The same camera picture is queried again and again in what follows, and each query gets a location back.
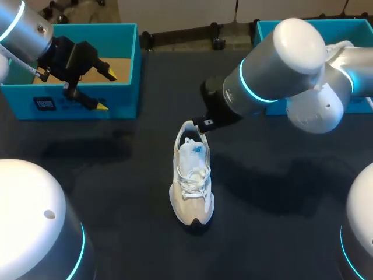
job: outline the metal screw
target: metal screw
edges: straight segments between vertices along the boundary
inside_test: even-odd
[[[45,28],[42,27],[41,25],[38,25],[38,27],[37,27],[37,31],[38,31],[39,33],[45,33]]]

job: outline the white robotic arm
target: white robotic arm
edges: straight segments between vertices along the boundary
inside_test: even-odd
[[[30,9],[23,0],[0,0],[0,54],[18,63],[46,82],[49,75],[65,82],[63,94],[88,110],[108,110],[98,100],[78,91],[80,77],[92,67],[109,81],[117,77],[110,65],[98,57],[98,51],[84,41],[72,42],[65,36],[54,37],[53,25]],[[30,67],[37,61],[45,72]],[[5,79],[9,63],[0,58],[0,82]]]
[[[326,133],[338,125],[352,95],[373,94],[372,77],[373,48],[355,48],[348,41],[326,46],[309,23],[287,19],[228,77],[203,83],[207,114],[193,121],[206,132],[286,99],[296,127]]]

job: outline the white sneaker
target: white sneaker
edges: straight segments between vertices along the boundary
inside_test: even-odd
[[[170,201],[177,218],[190,226],[205,225],[214,212],[210,149],[192,121],[185,122],[174,147],[174,182]]]

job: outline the shoelace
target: shoelace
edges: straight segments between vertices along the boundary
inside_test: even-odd
[[[188,172],[186,176],[181,174],[180,168],[177,167],[177,173],[179,174],[179,183],[181,186],[181,195],[185,198],[196,198],[203,197],[206,200],[206,180],[209,178],[211,169],[210,166],[204,168],[193,168]],[[193,175],[200,175],[200,180],[191,179]]]

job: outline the teal box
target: teal box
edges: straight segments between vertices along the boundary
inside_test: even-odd
[[[356,47],[373,47],[373,29],[365,19],[307,20],[323,37],[325,44],[348,40]],[[258,45],[280,21],[263,21],[256,25],[254,46]],[[373,113],[365,98],[353,97],[346,113]],[[268,116],[286,115],[286,101],[280,100],[266,110]]]
[[[89,111],[79,103],[64,98],[62,87],[42,83],[32,85],[34,76],[15,63],[1,87],[15,116],[19,120],[109,120],[136,118],[141,69],[141,51],[136,24],[62,24],[55,25],[55,37],[66,36],[75,43],[89,42],[100,58],[130,58],[128,83],[84,83],[78,89],[97,98],[108,111]],[[40,111],[34,98],[52,98],[55,111]]]

